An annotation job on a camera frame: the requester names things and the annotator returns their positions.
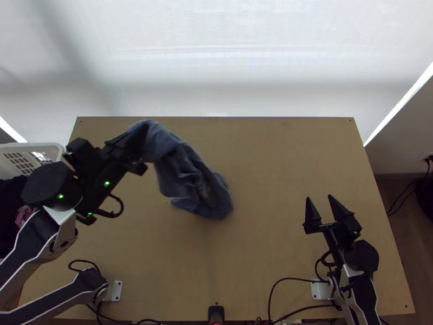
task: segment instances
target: white wall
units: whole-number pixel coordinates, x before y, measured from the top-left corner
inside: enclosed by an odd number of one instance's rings
[[[376,174],[423,173],[433,153],[433,78],[366,146]]]
[[[77,81],[0,87],[0,115],[24,138],[65,145],[77,116],[348,116],[365,140],[410,84],[95,88]]]

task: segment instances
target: black cable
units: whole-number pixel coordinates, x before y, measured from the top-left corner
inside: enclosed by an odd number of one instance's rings
[[[160,322],[158,322],[156,320],[153,320],[151,318],[145,318],[145,319],[143,319],[141,321],[138,321],[136,325],[142,324],[144,322],[152,322],[152,323],[155,323],[155,324],[161,324]]]
[[[96,263],[94,263],[94,262],[92,262],[92,261],[89,261],[89,260],[87,260],[87,259],[75,259],[75,260],[71,261],[71,262],[68,264],[68,269],[69,269],[69,270],[76,271],[76,272],[82,272],[82,271],[83,271],[83,270],[80,270],[80,269],[75,269],[75,268],[73,268],[72,265],[73,265],[74,263],[88,263],[88,264],[91,264],[91,265],[92,265],[92,266],[93,266],[93,267],[94,267],[94,268],[99,272],[99,274],[102,274],[102,273],[101,273],[101,270],[100,270],[99,267],[96,265]],[[114,318],[111,318],[111,317],[108,317],[108,316],[106,316],[106,315],[101,314],[100,310],[101,310],[101,307],[102,307],[102,303],[103,303],[103,302],[101,301],[101,302],[96,306],[96,310],[95,310],[91,305],[87,304],[87,308],[89,308],[91,311],[93,311],[93,312],[95,313],[95,315],[96,315],[96,320],[97,320],[97,322],[98,322],[99,325],[103,325],[103,323],[102,323],[102,321],[101,321],[101,318],[104,318],[104,319],[106,319],[106,320],[112,321],[112,322],[117,323],[117,324],[122,324],[122,325],[130,325],[130,324],[131,324],[131,323],[121,322],[121,321],[115,320]],[[158,325],[161,324],[160,322],[158,322],[158,321],[156,321],[156,320],[153,320],[153,319],[151,319],[151,318],[145,318],[145,319],[139,321],[137,324],[142,324],[142,323],[144,323],[144,322],[153,322],[153,323],[158,324]]]
[[[70,262],[68,264],[68,269],[72,270],[72,271],[75,271],[75,272],[82,272],[83,270],[75,269],[75,268],[72,267],[72,264],[78,263],[78,262],[80,262],[80,263],[88,263],[88,264],[93,265],[93,267],[96,269],[96,271],[98,271],[99,274],[101,274],[101,270],[98,268],[98,266],[96,265],[96,263],[94,263],[92,261],[88,261],[87,259],[75,259],[75,260],[73,260],[72,262]]]
[[[390,213],[389,215],[388,215],[388,217],[391,217],[392,215],[394,215],[395,213],[397,213],[398,212],[398,210],[400,210],[400,208],[403,206],[403,203],[412,195],[412,194],[414,194],[415,193],[415,190],[413,190],[412,192],[410,192],[404,199],[403,199],[403,201],[400,203],[400,205],[398,206],[398,208],[397,208],[397,210],[396,211],[394,211],[393,213]]]
[[[314,264],[314,271],[316,272],[316,276],[319,280],[321,281],[325,281],[320,275],[319,272],[317,271],[317,266],[319,265],[320,262],[320,258],[316,261],[316,263]]]
[[[327,282],[327,280],[324,280],[320,275],[319,272],[317,271],[317,266],[319,265],[319,262],[321,262],[324,266],[328,267],[329,272],[332,272],[331,266],[335,266],[333,263],[328,263],[325,258],[328,257],[328,255],[331,253],[331,251],[327,251],[326,253],[324,253],[321,258],[319,258],[316,263],[314,264],[314,271],[316,273],[316,276],[318,277],[318,279]]]
[[[115,199],[119,203],[119,205],[120,205],[119,211],[116,212],[116,213],[114,213],[114,211],[107,212],[107,211],[105,211],[103,209],[96,209],[96,211],[94,212],[94,214],[95,215],[96,214],[100,215],[102,217],[114,219],[114,218],[117,218],[118,216],[120,216],[123,213],[124,204],[123,204],[123,201],[119,197],[117,197],[116,195],[110,193],[110,194],[108,194],[108,196],[111,197],[111,198],[113,198],[113,199]]]
[[[272,286],[271,293],[269,293],[269,300],[267,302],[267,318],[268,318],[269,324],[273,324],[273,323],[271,323],[271,299],[272,299],[272,294],[273,294],[274,289],[277,286],[277,284],[280,283],[281,281],[285,281],[285,280],[297,280],[297,281],[311,282],[311,283],[317,283],[317,282],[325,282],[325,283],[327,283],[327,281],[325,281],[325,280],[309,280],[309,279],[301,279],[301,278],[293,278],[293,277],[281,278],[278,281],[276,281],[274,283],[274,285]]]
[[[274,325],[274,324],[281,322],[281,321],[285,320],[286,318],[289,318],[290,316],[293,316],[294,314],[300,313],[301,311],[304,311],[304,310],[309,310],[309,309],[314,309],[314,308],[325,308],[325,307],[335,307],[335,306],[333,304],[326,304],[326,305],[314,305],[314,306],[308,306],[308,307],[300,308],[298,310],[295,310],[289,314],[286,314],[286,315],[278,318],[276,321],[274,321],[270,324]]]
[[[381,321],[382,323],[384,323],[385,325],[389,325],[389,323],[385,322],[385,321],[382,319],[382,317],[379,317],[379,319],[380,319],[380,321]]]
[[[426,163],[427,163],[427,172],[425,173],[425,175],[424,175],[424,178],[429,174],[429,172],[430,172],[430,159],[429,158],[426,158],[425,160],[424,160]],[[391,212],[391,210],[392,210],[392,208],[396,205],[396,203],[397,203],[397,201],[398,201],[398,199],[400,198],[400,197],[402,197],[402,195],[408,190],[408,188],[412,185],[412,184],[414,184],[414,183],[416,183],[417,182],[417,180],[414,180],[413,182],[411,182],[408,186],[406,186],[406,188],[403,190],[403,192],[401,192],[400,194],[399,194],[399,196],[394,200],[394,203],[392,203],[392,205],[391,205],[391,207],[388,209],[388,211],[386,212],[386,214],[388,215],[388,217],[389,217],[389,213]]]
[[[122,321],[118,321],[118,320],[115,320],[114,318],[111,318],[111,317],[108,317],[108,316],[106,316],[106,315],[101,314],[102,303],[103,303],[103,302],[101,301],[101,302],[98,304],[98,306],[96,307],[96,310],[93,309],[92,306],[87,305],[87,307],[88,307],[91,311],[93,311],[93,312],[95,313],[95,315],[96,315],[96,320],[98,321],[98,324],[99,324],[99,325],[103,325],[103,324],[102,324],[102,321],[101,321],[101,319],[100,319],[100,317],[101,317],[101,318],[104,318],[104,319],[106,319],[106,320],[108,320],[108,321],[112,321],[112,322],[114,322],[114,323],[117,323],[117,324],[121,324],[121,325],[131,325],[131,323],[125,323],[125,322],[122,322]],[[153,319],[151,319],[151,318],[145,318],[145,319],[139,321],[137,324],[142,324],[142,323],[144,323],[144,322],[153,322],[153,323],[155,323],[155,324],[161,325],[160,322],[158,322],[158,321],[156,321],[156,320],[153,320]]]

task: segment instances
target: laundry basket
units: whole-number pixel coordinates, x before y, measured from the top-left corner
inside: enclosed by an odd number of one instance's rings
[[[28,176],[41,165],[59,161],[63,152],[56,143],[0,145],[0,179]]]

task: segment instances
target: wooden floor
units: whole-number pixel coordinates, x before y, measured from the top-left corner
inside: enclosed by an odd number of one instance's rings
[[[412,179],[378,179],[377,184],[385,208],[412,181]],[[383,316],[390,325],[433,324],[433,222],[428,220],[416,203],[415,195],[389,218],[402,259],[416,314]],[[94,325],[94,321],[52,320],[50,325]]]

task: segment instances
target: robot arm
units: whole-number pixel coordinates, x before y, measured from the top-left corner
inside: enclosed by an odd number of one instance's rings
[[[140,158],[146,126],[106,141],[103,149],[84,139],[67,146],[64,158],[36,169],[22,192],[23,201],[39,208],[20,229],[14,249],[0,263],[0,306],[4,306],[43,263],[50,262],[75,242],[75,220],[86,225],[95,215],[115,218],[122,201],[111,194],[127,172],[142,176],[147,166]],[[99,207],[107,197],[121,204],[119,213]],[[53,317],[79,303],[95,303],[107,294],[108,282],[95,269],[87,269],[75,280],[40,299],[15,310],[0,312],[1,324],[32,324]]]
[[[322,232],[334,262],[327,283],[312,283],[317,300],[335,301],[341,306],[348,325],[380,325],[376,311],[377,296],[373,273],[379,254],[365,240],[357,240],[362,230],[354,213],[333,196],[328,196],[335,222],[322,224],[322,218],[310,198],[306,201],[306,234]]]

